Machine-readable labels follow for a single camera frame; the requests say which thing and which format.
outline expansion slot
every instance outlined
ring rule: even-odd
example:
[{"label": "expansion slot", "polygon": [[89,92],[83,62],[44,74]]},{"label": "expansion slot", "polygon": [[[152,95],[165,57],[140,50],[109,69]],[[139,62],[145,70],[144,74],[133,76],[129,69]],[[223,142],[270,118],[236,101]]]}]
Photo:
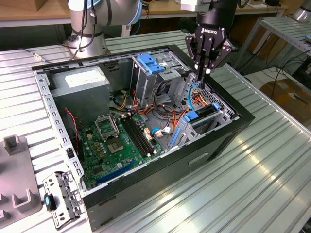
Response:
[{"label": "expansion slot", "polygon": [[99,183],[106,182],[106,181],[108,181],[108,180],[110,180],[110,179],[112,179],[112,178],[114,178],[114,177],[116,177],[116,176],[121,175],[122,173],[124,173],[124,172],[126,172],[126,171],[129,171],[129,170],[131,169],[132,165],[133,165],[135,162],[136,162],[136,161],[134,160],[134,161],[132,161],[130,164],[126,165],[125,167],[122,167],[122,168],[120,168],[119,170],[116,170],[116,171],[114,171],[114,172],[112,172],[112,173],[110,173],[110,174],[108,174],[108,175],[106,175],[106,176],[104,176],[104,177],[101,177],[100,179],[97,179],[97,180],[96,180],[96,183],[99,184]]},{"label": "expansion slot", "polygon": [[142,134],[136,123],[131,118],[122,118],[120,121],[128,135],[132,139],[133,143],[139,150],[141,156],[143,158],[149,157],[153,153],[153,149],[151,148],[150,144],[148,143],[147,139]]}]

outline workbench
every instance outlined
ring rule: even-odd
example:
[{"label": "workbench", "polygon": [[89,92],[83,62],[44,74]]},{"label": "workbench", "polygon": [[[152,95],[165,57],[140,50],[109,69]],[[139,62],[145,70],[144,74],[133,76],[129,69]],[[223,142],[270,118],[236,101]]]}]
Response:
[{"label": "workbench", "polygon": [[[112,53],[168,44],[187,52],[181,31],[107,40]],[[62,46],[32,48],[51,62]],[[0,52],[0,138],[24,135],[43,201],[42,180],[66,171],[31,66],[22,50]],[[229,65],[212,77],[256,118],[224,152],[96,232],[293,232],[311,216],[311,133]],[[56,232],[45,206],[2,233]],[[86,214],[61,232],[90,232]]]},{"label": "workbench", "polygon": [[[283,15],[287,9],[285,5],[280,7],[264,6],[253,8],[246,6],[237,8],[237,15],[276,13]],[[180,10],[180,5],[174,0],[169,2],[154,1],[149,5],[148,18],[173,18],[195,17],[196,13]],[[147,11],[142,11],[141,19],[147,18]],[[28,11],[13,7],[0,6],[0,27],[37,26],[71,23],[70,10],[66,0],[48,0],[38,11]]]}]

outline blue drive bay latch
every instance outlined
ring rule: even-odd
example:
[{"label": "blue drive bay latch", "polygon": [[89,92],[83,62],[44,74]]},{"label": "blue drive bay latch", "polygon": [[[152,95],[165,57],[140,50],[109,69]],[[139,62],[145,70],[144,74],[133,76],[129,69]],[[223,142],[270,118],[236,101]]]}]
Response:
[{"label": "blue drive bay latch", "polygon": [[165,68],[160,66],[156,62],[156,59],[153,58],[150,54],[138,55],[137,58],[150,74],[156,74],[165,71]]}]

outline metal rail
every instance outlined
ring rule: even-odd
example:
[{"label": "metal rail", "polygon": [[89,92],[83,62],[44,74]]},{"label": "metal rail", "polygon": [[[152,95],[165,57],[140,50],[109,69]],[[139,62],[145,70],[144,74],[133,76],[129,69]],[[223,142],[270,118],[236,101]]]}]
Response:
[{"label": "metal rail", "polygon": [[[177,44],[181,31],[108,39],[112,52]],[[70,55],[61,46],[31,49],[50,61]],[[67,170],[59,154],[31,66],[21,50],[0,52],[0,140],[25,135],[43,201],[42,180]],[[221,156],[96,232],[299,232],[311,216],[310,132],[230,66],[213,78],[256,119]],[[1,232],[54,232],[46,207]],[[90,232],[86,214],[62,232]]]},{"label": "metal rail", "polygon": [[[257,21],[245,43],[241,47],[237,60],[233,66],[235,69],[237,69],[241,63],[245,51],[260,27],[264,27],[268,30],[265,34],[266,38],[268,38],[270,33],[273,33],[302,52],[306,52],[307,55],[311,55],[311,43],[305,40],[305,37],[311,34],[311,23],[300,23],[290,17],[262,18]],[[286,59],[290,56],[291,52],[293,51],[290,50],[289,53],[285,55]]]}]

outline robotiq logo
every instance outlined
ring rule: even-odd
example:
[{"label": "robotiq logo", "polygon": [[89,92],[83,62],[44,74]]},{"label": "robotiq logo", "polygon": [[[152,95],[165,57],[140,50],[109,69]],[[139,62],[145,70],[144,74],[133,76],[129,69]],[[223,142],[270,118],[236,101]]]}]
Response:
[{"label": "robotiq logo", "polygon": [[217,31],[210,30],[210,29],[205,29],[205,28],[202,28],[201,33],[210,33],[210,34],[215,34],[215,35],[217,35]]}]

